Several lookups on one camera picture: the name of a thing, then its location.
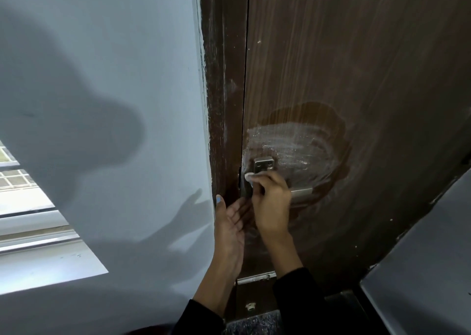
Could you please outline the dark grey speckled doormat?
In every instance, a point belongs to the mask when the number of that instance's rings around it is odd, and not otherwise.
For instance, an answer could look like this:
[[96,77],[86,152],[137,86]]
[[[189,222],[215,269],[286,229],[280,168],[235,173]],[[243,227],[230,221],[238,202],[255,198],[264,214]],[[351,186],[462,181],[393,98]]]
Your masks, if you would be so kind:
[[305,311],[281,309],[230,322],[221,335],[336,335],[336,330]]

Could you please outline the white window grille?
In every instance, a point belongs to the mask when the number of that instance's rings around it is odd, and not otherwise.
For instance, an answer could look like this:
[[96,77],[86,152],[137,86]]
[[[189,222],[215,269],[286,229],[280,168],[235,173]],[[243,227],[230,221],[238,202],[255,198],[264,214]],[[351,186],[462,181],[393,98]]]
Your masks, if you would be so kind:
[[20,168],[19,162],[0,142],[0,191],[36,187],[37,183],[27,171]]

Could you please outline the person's right forearm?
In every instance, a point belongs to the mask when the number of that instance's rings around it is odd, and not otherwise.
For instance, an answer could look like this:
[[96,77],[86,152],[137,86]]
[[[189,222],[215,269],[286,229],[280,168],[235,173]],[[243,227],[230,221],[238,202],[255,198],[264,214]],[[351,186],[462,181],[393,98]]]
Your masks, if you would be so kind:
[[274,296],[286,335],[330,335],[333,315],[320,287],[303,266],[287,231],[262,236],[273,263]]

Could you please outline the silver metal plate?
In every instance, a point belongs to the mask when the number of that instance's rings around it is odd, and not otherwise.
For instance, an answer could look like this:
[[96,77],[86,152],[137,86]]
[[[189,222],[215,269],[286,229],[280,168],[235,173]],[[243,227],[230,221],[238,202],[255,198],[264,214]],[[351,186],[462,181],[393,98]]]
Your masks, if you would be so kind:
[[250,283],[254,283],[258,281],[266,281],[270,279],[275,279],[276,277],[277,275],[275,271],[265,272],[265,273],[256,274],[249,277],[239,278],[237,279],[236,284],[239,286],[239,285],[250,284]]

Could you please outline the person's left forearm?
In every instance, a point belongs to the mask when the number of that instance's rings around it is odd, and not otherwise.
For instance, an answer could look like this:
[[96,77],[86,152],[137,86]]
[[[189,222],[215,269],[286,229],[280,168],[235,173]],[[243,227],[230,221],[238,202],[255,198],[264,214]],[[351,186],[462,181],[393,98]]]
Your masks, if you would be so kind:
[[222,335],[223,316],[241,263],[214,257],[171,335]]

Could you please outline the person's left hand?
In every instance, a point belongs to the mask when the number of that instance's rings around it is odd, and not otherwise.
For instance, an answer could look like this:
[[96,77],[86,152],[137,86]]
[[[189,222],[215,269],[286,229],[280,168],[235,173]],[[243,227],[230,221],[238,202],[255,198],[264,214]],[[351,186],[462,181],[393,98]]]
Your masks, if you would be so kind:
[[240,264],[244,257],[244,230],[252,219],[252,202],[242,197],[226,207],[227,218],[214,223],[214,256],[220,261]]

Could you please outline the brown wooden door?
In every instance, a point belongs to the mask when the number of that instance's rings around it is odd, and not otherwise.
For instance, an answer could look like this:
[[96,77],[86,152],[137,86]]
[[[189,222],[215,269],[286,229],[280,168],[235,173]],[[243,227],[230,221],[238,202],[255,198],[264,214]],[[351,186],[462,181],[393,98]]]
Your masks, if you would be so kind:
[[325,294],[470,166],[471,0],[249,0],[241,173],[272,157]]

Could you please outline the dark brown door frame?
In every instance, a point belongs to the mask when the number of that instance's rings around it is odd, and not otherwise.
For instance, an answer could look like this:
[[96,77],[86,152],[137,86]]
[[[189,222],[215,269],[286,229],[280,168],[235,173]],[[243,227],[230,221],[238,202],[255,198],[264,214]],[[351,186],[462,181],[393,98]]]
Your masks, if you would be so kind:
[[213,199],[239,198],[249,0],[200,0]]

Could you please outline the person's right hand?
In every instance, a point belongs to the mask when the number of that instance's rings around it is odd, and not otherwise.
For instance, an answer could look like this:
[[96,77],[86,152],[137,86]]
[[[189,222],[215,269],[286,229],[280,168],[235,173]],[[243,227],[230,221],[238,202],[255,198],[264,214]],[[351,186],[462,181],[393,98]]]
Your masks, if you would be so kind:
[[255,214],[255,223],[265,242],[280,239],[288,234],[291,192],[284,179],[284,194],[251,197]]

